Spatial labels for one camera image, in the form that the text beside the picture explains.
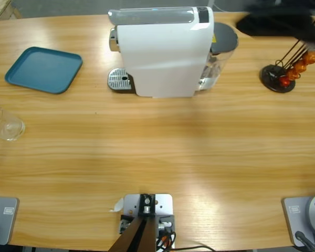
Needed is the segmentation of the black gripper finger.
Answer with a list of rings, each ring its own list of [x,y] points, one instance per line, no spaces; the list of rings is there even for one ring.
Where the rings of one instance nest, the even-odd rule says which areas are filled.
[[[236,21],[236,28],[252,37],[294,37],[290,18],[295,14],[296,11],[288,7],[253,7]]]

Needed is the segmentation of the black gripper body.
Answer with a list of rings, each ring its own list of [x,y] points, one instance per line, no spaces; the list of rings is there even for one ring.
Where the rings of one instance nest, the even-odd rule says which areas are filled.
[[[291,31],[292,37],[315,44],[315,25],[311,11],[307,8],[294,8],[292,12],[295,15]]]

